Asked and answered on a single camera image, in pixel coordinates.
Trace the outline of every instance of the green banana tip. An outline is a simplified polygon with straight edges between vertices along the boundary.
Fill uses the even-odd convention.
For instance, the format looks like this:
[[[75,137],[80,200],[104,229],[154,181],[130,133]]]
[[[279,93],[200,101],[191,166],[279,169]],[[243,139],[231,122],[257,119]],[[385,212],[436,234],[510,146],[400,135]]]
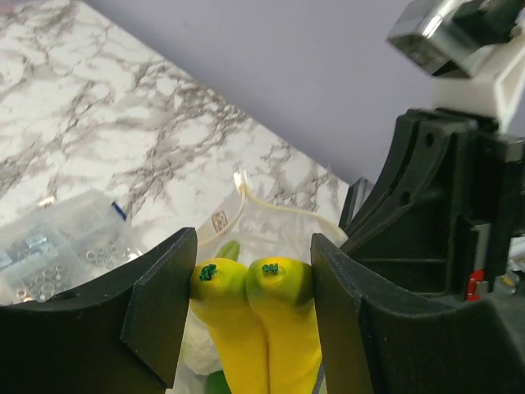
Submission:
[[[212,276],[217,273],[217,266],[215,264],[208,264],[200,270],[199,279],[201,281],[211,281]]]
[[[272,273],[276,275],[279,273],[279,264],[264,264],[262,266],[262,271],[265,273]]]

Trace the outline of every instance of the clear plastic box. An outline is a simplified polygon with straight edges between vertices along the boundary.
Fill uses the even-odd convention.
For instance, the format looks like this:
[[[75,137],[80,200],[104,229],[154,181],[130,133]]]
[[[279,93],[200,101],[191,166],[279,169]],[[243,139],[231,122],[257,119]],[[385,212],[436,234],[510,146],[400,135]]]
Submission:
[[[52,204],[0,228],[0,304],[44,302],[145,250],[99,191]]]

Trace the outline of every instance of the white marble surface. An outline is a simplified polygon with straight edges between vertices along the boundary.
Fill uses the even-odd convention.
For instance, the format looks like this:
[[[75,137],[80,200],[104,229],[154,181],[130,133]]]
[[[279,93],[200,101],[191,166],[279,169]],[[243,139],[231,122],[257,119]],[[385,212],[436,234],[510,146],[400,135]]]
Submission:
[[[337,222],[347,185],[82,2],[0,16],[0,225],[42,199],[113,196],[147,247],[233,190]]]

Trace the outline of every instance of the yellow banana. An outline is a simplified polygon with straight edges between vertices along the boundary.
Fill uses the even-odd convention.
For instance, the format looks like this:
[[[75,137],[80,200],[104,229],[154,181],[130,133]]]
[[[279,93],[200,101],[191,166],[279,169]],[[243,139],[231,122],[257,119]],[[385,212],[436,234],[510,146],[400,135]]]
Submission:
[[[267,329],[271,394],[312,394],[321,365],[312,268],[282,257],[254,261],[249,304]]]
[[[260,318],[246,298],[248,269],[215,258],[195,267],[189,306],[206,324],[233,394],[268,394],[268,347]]]

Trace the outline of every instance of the red component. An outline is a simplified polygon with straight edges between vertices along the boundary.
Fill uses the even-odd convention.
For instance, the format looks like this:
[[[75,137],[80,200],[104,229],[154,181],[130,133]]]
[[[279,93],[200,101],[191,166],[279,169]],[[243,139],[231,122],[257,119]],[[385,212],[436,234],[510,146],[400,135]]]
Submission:
[[[479,271],[474,271],[468,277],[467,284],[467,301],[476,301],[480,299],[480,295],[476,294],[476,286],[478,282],[483,282],[485,280],[485,270],[480,269]]]

